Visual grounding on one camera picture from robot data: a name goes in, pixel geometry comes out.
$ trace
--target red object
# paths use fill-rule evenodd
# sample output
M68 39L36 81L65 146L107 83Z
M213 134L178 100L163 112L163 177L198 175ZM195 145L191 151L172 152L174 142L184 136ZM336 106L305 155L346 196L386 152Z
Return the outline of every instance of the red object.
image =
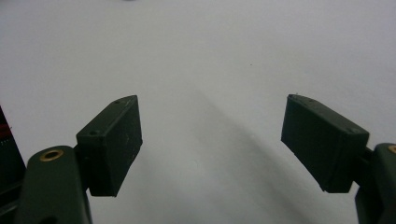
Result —
M0 124L0 139L12 137L11 130L7 124Z

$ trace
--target plastic part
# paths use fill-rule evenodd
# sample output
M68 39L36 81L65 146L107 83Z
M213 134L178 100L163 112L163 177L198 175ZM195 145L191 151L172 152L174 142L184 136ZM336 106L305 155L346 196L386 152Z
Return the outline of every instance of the plastic part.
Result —
M326 105L289 95L281 140L323 190L349 192L368 139L367 131Z
M77 134L92 196L117 196L142 145L137 96L114 101Z
M373 176L378 187L384 211L378 223L396 223L396 153L394 144L380 144L373 155Z
M62 156L56 158L56 150ZM51 147L29 160L15 223L92 223L73 148Z

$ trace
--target screw hole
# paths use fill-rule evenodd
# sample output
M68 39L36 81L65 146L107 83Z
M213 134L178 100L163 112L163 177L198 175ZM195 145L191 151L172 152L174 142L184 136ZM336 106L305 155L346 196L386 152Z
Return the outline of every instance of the screw hole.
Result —
M54 161L58 158L60 158L62 155L64 154L64 151L61 149L53 149L50 151L47 151L45 153L43 153L40 156L40 160L41 161Z
M58 222L58 219L56 217L46 217L43 220L41 220L38 224L55 224Z
M389 146L388 149L396 154L396 146Z

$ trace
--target white surface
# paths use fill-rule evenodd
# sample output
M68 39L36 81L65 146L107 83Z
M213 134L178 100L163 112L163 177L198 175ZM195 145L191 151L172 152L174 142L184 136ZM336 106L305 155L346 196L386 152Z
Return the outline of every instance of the white surface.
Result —
M395 142L394 1L0 1L0 105L27 161L137 94L144 145L100 223L357 223L280 142L289 93Z

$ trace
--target white table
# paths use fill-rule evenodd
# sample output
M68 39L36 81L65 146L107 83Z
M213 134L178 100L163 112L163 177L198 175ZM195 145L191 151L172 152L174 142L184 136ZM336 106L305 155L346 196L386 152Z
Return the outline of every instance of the white table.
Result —
M0 2L0 105L27 161L137 94L144 144L101 223L357 223L280 142L286 97L395 142L396 2Z

